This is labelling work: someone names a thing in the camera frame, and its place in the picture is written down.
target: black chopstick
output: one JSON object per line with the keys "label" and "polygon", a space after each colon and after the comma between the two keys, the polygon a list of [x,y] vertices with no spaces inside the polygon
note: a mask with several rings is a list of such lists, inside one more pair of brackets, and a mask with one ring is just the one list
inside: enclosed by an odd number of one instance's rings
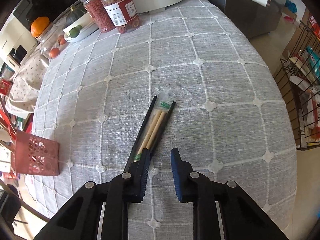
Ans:
{"label": "black chopstick", "polygon": [[149,117],[151,115],[153,107],[155,106],[156,100],[157,100],[157,97],[154,96],[153,100],[151,101],[151,104],[149,106],[149,109],[147,111],[147,114],[146,114],[146,116],[145,116],[145,118],[144,118],[144,120],[142,122],[140,130],[139,130],[138,135],[136,137],[136,140],[134,141],[134,144],[132,146],[132,150],[131,150],[129,158],[127,160],[127,164],[125,165],[124,172],[127,172],[129,170],[130,164],[134,161],[134,158],[136,156],[137,146],[138,146],[138,143],[140,141],[140,137],[141,137],[141,135],[142,135],[147,123],[148,123]]}
{"label": "black chopstick", "polygon": [[163,120],[162,123],[160,124],[159,130],[158,130],[157,133],[156,133],[155,139],[154,139],[154,141],[153,141],[153,143],[152,143],[152,145],[151,145],[151,147],[150,147],[150,161],[151,161],[151,158],[153,157],[153,155],[154,155],[154,153],[155,153],[155,151],[156,151],[156,148],[157,148],[157,146],[158,146],[158,144],[159,144],[159,142],[160,142],[160,139],[161,139],[162,134],[163,134],[163,132],[164,132],[164,129],[165,129],[165,127],[166,127],[166,125],[167,125],[167,123],[168,123],[168,121],[169,121],[169,118],[170,118],[170,116],[171,116],[171,114],[172,114],[172,111],[173,111],[173,109],[174,109],[175,104],[176,104],[176,102],[173,101],[172,104],[171,104],[171,106],[170,106],[169,111],[168,111],[167,114],[165,115],[164,120]]}

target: wooden chopstick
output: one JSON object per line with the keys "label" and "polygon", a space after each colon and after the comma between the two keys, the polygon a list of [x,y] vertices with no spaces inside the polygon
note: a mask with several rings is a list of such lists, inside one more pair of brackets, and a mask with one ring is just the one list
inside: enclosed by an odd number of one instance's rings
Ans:
{"label": "wooden chopstick", "polygon": [[143,142],[141,143],[141,146],[140,146],[139,151],[137,152],[137,155],[140,155],[142,153],[142,150],[146,147],[146,145],[147,145],[147,143],[148,143],[148,141],[149,141],[149,139],[150,139],[150,137],[152,135],[152,132],[153,132],[158,120],[159,120],[159,117],[160,117],[161,113],[162,113],[162,111],[160,109],[158,109],[156,111],[156,115],[155,115],[155,117],[153,118],[153,120],[152,120],[152,122],[150,124],[148,132],[145,135],[145,137],[143,139]]}
{"label": "wooden chopstick", "polygon": [[150,118],[150,115],[152,113],[153,107],[156,104],[156,100],[157,100],[157,96],[154,96],[153,100],[151,101],[151,104],[149,106],[149,109],[147,111],[147,114],[143,119],[142,125],[141,125],[140,130],[138,132],[138,135],[136,137],[136,140],[133,143],[130,155],[128,157],[127,163],[126,163],[125,168],[124,168],[124,172],[127,172],[129,170],[130,164],[134,161],[134,158],[136,156],[136,151],[137,151],[137,148],[138,148],[138,143],[139,143],[141,135],[142,135],[142,133],[143,133],[148,121],[149,121],[149,118]]}
{"label": "wooden chopstick", "polygon": [[163,134],[163,132],[164,132],[164,129],[165,129],[167,123],[169,122],[170,116],[171,116],[171,114],[172,114],[172,111],[173,111],[175,105],[176,105],[176,102],[173,101],[172,104],[171,104],[171,106],[170,106],[169,111],[168,111],[167,114],[165,115],[164,120],[161,122],[160,127],[159,127],[158,131],[156,132],[155,139],[154,139],[153,142],[151,143],[151,147],[150,147],[150,149],[149,149],[149,150],[150,150],[150,160],[151,160],[151,158],[153,157],[153,155],[154,155],[154,153],[155,153],[155,150],[156,150],[156,148],[157,148],[157,146],[158,146],[158,144],[159,144],[159,142],[160,142],[160,139],[161,139],[161,137],[162,137],[162,134]]}
{"label": "wooden chopstick", "polygon": [[148,141],[148,143],[146,145],[147,149],[150,149],[151,144],[152,144],[152,142],[153,142],[153,140],[154,140],[154,138],[156,136],[157,131],[159,130],[160,124],[161,124],[164,116],[165,116],[165,112],[162,111],[161,114],[160,114],[160,117],[159,117],[159,119],[157,121],[157,124],[156,124],[156,126],[155,126],[155,128],[154,128],[154,130],[153,130],[153,132],[152,132],[152,134],[150,136],[150,139],[149,139],[149,141]]}

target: white bowl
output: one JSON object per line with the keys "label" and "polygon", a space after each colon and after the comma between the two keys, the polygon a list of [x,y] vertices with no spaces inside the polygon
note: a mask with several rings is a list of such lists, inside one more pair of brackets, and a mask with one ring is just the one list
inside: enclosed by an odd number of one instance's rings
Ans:
{"label": "white bowl", "polygon": [[65,34],[64,39],[67,42],[78,42],[78,41],[81,41],[84,38],[88,37],[91,33],[94,33],[98,29],[99,29],[98,25],[93,21],[92,23],[90,23],[86,27],[82,28],[77,37],[70,38],[68,35]]}
{"label": "white bowl", "polygon": [[94,20],[91,18],[89,13],[85,13],[84,15],[82,15],[78,20],[76,20],[73,24],[69,25],[67,28],[63,29],[63,31],[65,32],[66,35],[69,34],[69,31],[78,26],[81,25],[83,26],[87,26],[89,24],[91,24]]}

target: orange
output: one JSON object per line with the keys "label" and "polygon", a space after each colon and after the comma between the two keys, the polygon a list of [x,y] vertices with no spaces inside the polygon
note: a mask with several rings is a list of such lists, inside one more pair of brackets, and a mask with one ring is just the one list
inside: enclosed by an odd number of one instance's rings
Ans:
{"label": "orange", "polygon": [[40,34],[48,27],[50,20],[48,17],[38,17],[31,24],[31,35],[34,37],[40,36]]}

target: pumpkin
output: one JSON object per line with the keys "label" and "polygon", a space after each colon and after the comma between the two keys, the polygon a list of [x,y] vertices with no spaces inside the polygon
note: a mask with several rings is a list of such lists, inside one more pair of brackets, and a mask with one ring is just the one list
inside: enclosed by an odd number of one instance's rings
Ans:
{"label": "pumpkin", "polygon": [[39,37],[40,34],[48,27],[50,20],[48,17],[38,17],[33,21],[30,27],[31,35]]}
{"label": "pumpkin", "polygon": [[66,17],[66,24],[63,27],[64,29],[69,27],[71,24],[73,24],[75,21],[77,21],[87,13],[87,10],[82,3],[77,7],[71,6],[70,10],[71,12]]}

